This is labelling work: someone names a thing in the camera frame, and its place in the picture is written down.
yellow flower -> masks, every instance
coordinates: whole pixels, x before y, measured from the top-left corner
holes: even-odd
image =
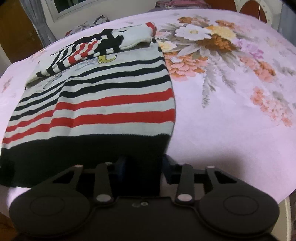
[[[211,34],[217,34],[227,40],[231,40],[236,37],[236,34],[227,27],[211,25],[208,26],[207,29],[211,30]]]
[[[158,43],[158,45],[160,46],[160,48],[161,48],[161,50],[163,52],[170,51],[173,48],[176,48],[177,47],[177,45],[175,45],[171,41],[165,41],[165,42],[157,41],[157,43]]]

bed sheet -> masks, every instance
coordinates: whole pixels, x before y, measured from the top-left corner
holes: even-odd
[[[195,168],[216,166],[281,202],[296,188],[296,48],[254,17],[235,12],[180,9],[130,16],[63,38],[12,64],[0,79],[0,139],[45,51],[104,28],[149,21],[157,26],[176,98],[167,154]],[[0,191],[0,212],[7,214],[25,189]]]

white cable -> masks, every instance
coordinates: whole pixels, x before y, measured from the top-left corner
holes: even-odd
[[[258,9],[258,18],[260,20],[260,7],[261,7],[261,0],[259,1],[259,9]]]

gray curtain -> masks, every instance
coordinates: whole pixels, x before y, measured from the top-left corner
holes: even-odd
[[[278,32],[296,46],[296,14],[284,3]]]
[[[38,31],[38,35],[44,47],[57,39],[46,24],[42,4],[40,0],[20,0],[22,8]]]

window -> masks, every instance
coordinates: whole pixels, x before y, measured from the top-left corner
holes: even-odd
[[[46,0],[53,21],[97,0]]]

